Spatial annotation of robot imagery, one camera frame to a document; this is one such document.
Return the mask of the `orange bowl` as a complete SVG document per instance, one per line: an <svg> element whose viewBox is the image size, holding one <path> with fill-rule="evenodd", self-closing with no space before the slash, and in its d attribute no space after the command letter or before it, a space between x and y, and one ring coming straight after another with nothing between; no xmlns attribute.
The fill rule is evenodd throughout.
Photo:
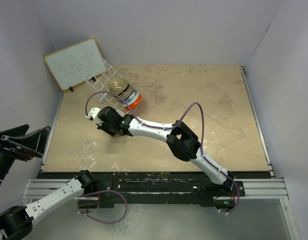
<svg viewBox="0 0 308 240"><path fill-rule="evenodd" d="M137 105L142 100L142 96L139 94L137 97L134 97L133 99L129 98L130 102L125 106L126 110L134 110Z"/></svg>

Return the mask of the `blue white patterned bowl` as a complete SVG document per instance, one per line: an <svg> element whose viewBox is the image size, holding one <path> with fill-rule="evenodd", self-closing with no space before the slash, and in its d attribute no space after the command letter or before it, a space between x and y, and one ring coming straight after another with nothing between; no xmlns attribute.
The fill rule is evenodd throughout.
<svg viewBox="0 0 308 240"><path fill-rule="evenodd" d="M126 99L124 99L121 104L123 106L130 106L132 105L134 102L136 102L136 100L140 97L140 94L138 91L133 91L131 93L131 95L129 97L127 97Z"/></svg>

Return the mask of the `brown glazed bowl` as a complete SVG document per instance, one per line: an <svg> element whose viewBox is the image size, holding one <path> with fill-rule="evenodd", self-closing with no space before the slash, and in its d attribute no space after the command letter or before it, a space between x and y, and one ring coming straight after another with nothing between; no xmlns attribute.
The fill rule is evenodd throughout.
<svg viewBox="0 0 308 240"><path fill-rule="evenodd" d="M115 78L109 83L110 92L120 96L122 95L129 87L129 83L122 77Z"/></svg>

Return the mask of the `white wire dish rack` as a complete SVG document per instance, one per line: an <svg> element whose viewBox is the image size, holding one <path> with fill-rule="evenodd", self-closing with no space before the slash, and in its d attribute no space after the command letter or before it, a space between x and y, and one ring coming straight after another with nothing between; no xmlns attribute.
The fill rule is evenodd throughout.
<svg viewBox="0 0 308 240"><path fill-rule="evenodd" d="M126 113L127 110L125 107L109 93L110 85L113 80L120 78L122 78L122 76L102 57L98 58L95 63L91 63L87 72L84 74L84 81L92 94L96 92L105 92L95 97L101 108L113 107Z"/></svg>

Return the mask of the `black bowl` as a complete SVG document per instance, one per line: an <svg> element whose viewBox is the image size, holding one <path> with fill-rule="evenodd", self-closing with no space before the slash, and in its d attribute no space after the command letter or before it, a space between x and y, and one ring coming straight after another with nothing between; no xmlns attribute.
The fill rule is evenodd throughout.
<svg viewBox="0 0 308 240"><path fill-rule="evenodd" d="M128 84L127 87L121 93L118 94L118 96L120 96L123 100L126 101L128 98L131 97L133 92L134 92L134 87Z"/></svg>

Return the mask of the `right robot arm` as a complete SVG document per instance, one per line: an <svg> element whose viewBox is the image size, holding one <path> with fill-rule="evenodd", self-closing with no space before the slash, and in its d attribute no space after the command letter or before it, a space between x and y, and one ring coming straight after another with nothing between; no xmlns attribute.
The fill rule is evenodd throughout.
<svg viewBox="0 0 308 240"><path fill-rule="evenodd" d="M110 136L147 137L166 143L172 154L179 160L191 162L202 170L222 196L229 195L234 188L234 176L214 161L203 149L198 136L182 121L157 123L123 113L110 106L94 107L88 113L89 120L97 122L97 129Z"/></svg>

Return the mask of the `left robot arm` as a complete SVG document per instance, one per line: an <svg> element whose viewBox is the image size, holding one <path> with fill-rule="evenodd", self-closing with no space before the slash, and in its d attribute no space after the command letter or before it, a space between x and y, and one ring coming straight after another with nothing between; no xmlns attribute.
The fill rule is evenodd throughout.
<svg viewBox="0 0 308 240"><path fill-rule="evenodd" d="M24 124L0 131L0 186L16 160L27 162L43 157L51 127L31 133L29 128ZM22 240L49 213L83 194L93 195L96 189L97 181L91 172L82 170L48 195L1 212L0 240Z"/></svg>

